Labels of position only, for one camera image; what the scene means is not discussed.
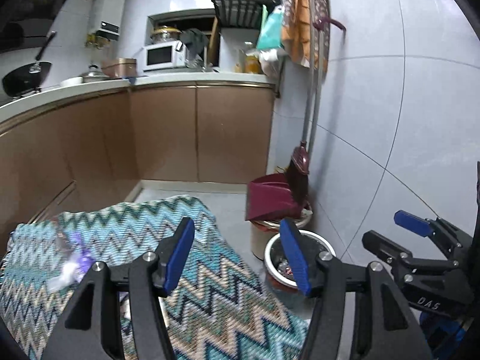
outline dish towel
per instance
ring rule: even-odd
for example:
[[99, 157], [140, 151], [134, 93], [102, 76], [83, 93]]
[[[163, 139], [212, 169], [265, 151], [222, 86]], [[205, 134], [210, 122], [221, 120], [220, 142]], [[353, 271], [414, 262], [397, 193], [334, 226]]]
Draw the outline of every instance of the dish towel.
[[[260, 282], [218, 232], [215, 217], [197, 198], [180, 195], [120, 203], [96, 212], [58, 216], [67, 235], [80, 233], [96, 260], [131, 262], [173, 234], [184, 216], [195, 239], [177, 289], [165, 300], [169, 336], [178, 359], [295, 359], [307, 324], [292, 315]], [[47, 293], [63, 257], [53, 222], [19, 225], [2, 261], [0, 316], [21, 348], [40, 360], [74, 286]], [[131, 322], [122, 318], [126, 359], [136, 359]]]
[[[285, 0], [282, 25], [282, 44], [293, 62], [309, 67], [310, 59], [310, 0]], [[330, 17], [329, 0], [315, 0], [314, 21], [320, 17]], [[325, 26], [323, 44], [323, 75], [328, 68], [330, 49], [330, 25]], [[315, 67], [318, 68], [318, 31], [315, 30]]]

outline baseboard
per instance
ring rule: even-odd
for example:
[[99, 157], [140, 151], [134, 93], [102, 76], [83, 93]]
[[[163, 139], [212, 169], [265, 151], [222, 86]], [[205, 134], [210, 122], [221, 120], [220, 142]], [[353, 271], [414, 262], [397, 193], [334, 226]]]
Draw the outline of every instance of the baseboard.
[[142, 188], [163, 191], [246, 193], [246, 184], [200, 183], [195, 181], [140, 180]]
[[127, 195], [127, 197], [124, 199], [124, 202], [129, 202], [133, 203], [135, 202], [135, 199], [137, 198], [138, 195], [140, 195], [140, 192], [142, 192], [142, 181], [140, 180], [135, 187], [130, 191], [130, 193]]

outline broom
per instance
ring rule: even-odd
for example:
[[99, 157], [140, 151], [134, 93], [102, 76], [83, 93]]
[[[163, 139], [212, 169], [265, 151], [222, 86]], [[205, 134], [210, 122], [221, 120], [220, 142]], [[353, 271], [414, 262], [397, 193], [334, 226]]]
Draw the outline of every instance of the broom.
[[[315, 0], [310, 0], [310, 66], [309, 66], [309, 86], [307, 89], [307, 104], [305, 106], [305, 117], [303, 120], [303, 131], [301, 135], [300, 145], [297, 146], [292, 153], [290, 165], [285, 172], [285, 178], [289, 184], [292, 192], [292, 198], [298, 205], [303, 205], [306, 202], [308, 195], [308, 167], [309, 156], [307, 152], [307, 134], [310, 121], [311, 98], [314, 93], [315, 81], [315, 29], [314, 29], [314, 11]], [[321, 69], [323, 63], [318, 63], [318, 68]]]
[[[289, 184], [292, 198], [298, 204], [303, 206], [306, 203], [308, 196], [308, 168], [310, 164], [309, 155], [314, 147], [315, 134], [317, 131], [317, 119], [318, 110], [320, 107], [320, 97], [322, 94], [322, 79], [323, 79], [323, 52], [324, 52], [324, 31], [327, 24], [333, 24], [346, 32], [345, 26], [330, 18], [329, 16], [320, 17], [318, 21], [314, 23], [314, 10], [315, 0], [310, 0], [310, 66], [309, 66], [309, 86], [307, 90], [307, 104], [305, 106], [305, 117], [303, 120], [303, 131], [301, 136], [300, 145], [293, 150], [291, 156], [290, 165], [285, 171], [285, 178]], [[316, 87], [315, 84], [315, 30], [318, 30], [318, 70], [316, 74]], [[311, 98], [315, 91], [315, 103], [313, 107], [313, 121], [310, 129], [310, 140], [307, 147], [307, 134], [310, 121], [310, 109]]]

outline dustpan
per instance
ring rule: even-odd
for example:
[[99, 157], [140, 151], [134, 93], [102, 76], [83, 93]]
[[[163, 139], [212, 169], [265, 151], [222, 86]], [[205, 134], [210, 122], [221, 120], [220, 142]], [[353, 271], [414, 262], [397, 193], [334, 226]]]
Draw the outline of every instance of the dustpan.
[[303, 207], [298, 205], [285, 174], [273, 173], [248, 183], [246, 221], [271, 221], [279, 218], [300, 218]]

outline metal screw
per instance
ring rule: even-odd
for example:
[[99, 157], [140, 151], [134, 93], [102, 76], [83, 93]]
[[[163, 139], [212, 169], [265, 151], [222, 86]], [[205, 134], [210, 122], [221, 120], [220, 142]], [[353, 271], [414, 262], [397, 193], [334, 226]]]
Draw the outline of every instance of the metal screw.
[[95, 272], [100, 272], [103, 268], [105, 268], [105, 263], [102, 261], [95, 261], [92, 267]]
[[143, 254], [142, 258], [149, 263], [150, 261], [153, 261], [154, 259], [156, 259], [157, 255], [152, 251], [148, 251]]
[[378, 261], [373, 261], [370, 263], [370, 268], [372, 271], [380, 272], [383, 269], [383, 265]]
[[333, 259], [332, 253], [330, 253], [330, 252], [327, 251], [327, 250], [321, 251], [321, 252], [318, 254], [318, 257], [320, 257], [320, 259], [321, 259], [322, 261], [330, 261], [331, 259]]

